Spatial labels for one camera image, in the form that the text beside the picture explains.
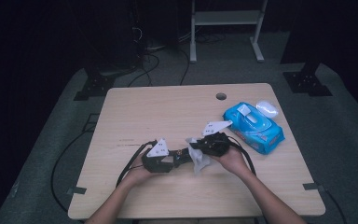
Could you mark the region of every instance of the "white metal stand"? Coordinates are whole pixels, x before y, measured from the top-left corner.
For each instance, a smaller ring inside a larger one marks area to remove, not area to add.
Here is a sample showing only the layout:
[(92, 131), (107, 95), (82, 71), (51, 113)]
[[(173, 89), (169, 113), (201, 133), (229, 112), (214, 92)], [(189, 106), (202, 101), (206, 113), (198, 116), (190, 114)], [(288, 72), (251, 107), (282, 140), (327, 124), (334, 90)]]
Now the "white metal stand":
[(259, 63), (264, 62), (263, 54), (258, 47), (258, 37), (261, 30), (261, 24), (266, 13), (267, 1), (263, 0), (260, 10), (241, 10), (241, 11), (196, 11), (196, 0), (192, 2), (191, 16), (191, 42), (190, 42), (190, 61), (197, 61), (196, 52), (196, 26), (197, 25), (240, 25), (253, 24), (255, 27), (255, 35), (250, 37), (255, 57)]

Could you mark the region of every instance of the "black metal base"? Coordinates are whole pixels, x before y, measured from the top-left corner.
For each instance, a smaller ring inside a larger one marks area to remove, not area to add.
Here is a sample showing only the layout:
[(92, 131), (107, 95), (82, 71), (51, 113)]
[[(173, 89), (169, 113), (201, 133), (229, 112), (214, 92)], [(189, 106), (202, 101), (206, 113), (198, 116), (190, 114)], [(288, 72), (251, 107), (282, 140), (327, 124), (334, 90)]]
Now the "black metal base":
[(88, 77), (82, 91), (78, 91), (74, 101), (86, 101), (91, 96), (106, 96), (107, 92), (113, 88), (115, 78), (113, 77)]
[(301, 72), (284, 72), (283, 75), (294, 93), (307, 93), (309, 96), (333, 95), (315, 75), (304, 75)]

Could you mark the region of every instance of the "table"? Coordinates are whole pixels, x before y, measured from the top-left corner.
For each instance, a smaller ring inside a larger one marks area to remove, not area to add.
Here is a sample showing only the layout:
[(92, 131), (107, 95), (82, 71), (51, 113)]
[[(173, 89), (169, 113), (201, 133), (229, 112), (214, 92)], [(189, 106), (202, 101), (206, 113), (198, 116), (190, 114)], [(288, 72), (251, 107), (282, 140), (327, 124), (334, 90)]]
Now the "table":
[[(216, 94), (223, 93), (226, 100)], [(245, 145), (257, 176), (302, 216), (319, 216), (324, 203), (313, 183), (279, 102), (269, 84), (225, 84), (111, 89), (105, 98), (89, 145), (68, 215), (88, 218), (110, 195), (117, 178), (141, 144), (164, 137), (170, 150), (187, 147), (185, 139), (201, 137), (207, 121), (222, 120), (226, 109), (239, 102), (255, 105), (268, 100), (280, 110), (275, 119), (286, 137), (267, 156)], [(193, 163), (149, 179), (133, 189), (120, 218), (259, 217), (261, 211), (250, 191), (219, 163), (194, 175)]]
[(197, 61), (196, 52), (196, 26), (198, 25), (255, 25), (255, 34), (250, 37), (255, 57), (259, 63), (264, 62), (263, 54), (258, 46), (261, 25), (266, 14), (268, 0), (263, 0), (260, 10), (235, 11), (196, 11), (195, 1), (192, 1), (190, 61)]

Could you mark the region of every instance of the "white label on package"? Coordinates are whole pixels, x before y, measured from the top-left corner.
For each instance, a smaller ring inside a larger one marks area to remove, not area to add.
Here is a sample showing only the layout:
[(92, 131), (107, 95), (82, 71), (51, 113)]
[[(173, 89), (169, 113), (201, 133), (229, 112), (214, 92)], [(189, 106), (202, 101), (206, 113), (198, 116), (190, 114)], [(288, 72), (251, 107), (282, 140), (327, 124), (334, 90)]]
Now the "white label on package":
[(205, 126), (204, 131), (202, 132), (202, 135), (206, 136), (206, 135), (218, 133), (220, 130), (230, 126), (231, 124), (232, 124), (231, 120), (208, 122)]
[(147, 153), (147, 157), (168, 156), (170, 152), (164, 138), (161, 138), (156, 145)]
[(237, 109), (241, 114), (243, 114), (245, 117), (251, 112), (251, 109), (247, 105), (242, 105), (238, 107)]

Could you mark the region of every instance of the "dark background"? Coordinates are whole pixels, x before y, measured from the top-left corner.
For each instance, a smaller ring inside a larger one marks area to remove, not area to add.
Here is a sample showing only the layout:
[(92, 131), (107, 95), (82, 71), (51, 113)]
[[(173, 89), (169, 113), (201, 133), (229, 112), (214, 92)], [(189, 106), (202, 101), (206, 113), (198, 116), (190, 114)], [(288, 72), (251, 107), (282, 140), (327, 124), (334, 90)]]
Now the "dark background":
[[(204, 0), (197, 7), (259, 4)], [(0, 206), (72, 75), (85, 64), (132, 68), (151, 37), (177, 44), (189, 32), (189, 12), (190, 1), (179, 0), (0, 0)], [(135, 44), (133, 26), (144, 30), (145, 43)], [(269, 1), (262, 32), (280, 31), (291, 31), (282, 63), (316, 52), (358, 101), (358, 1)]]

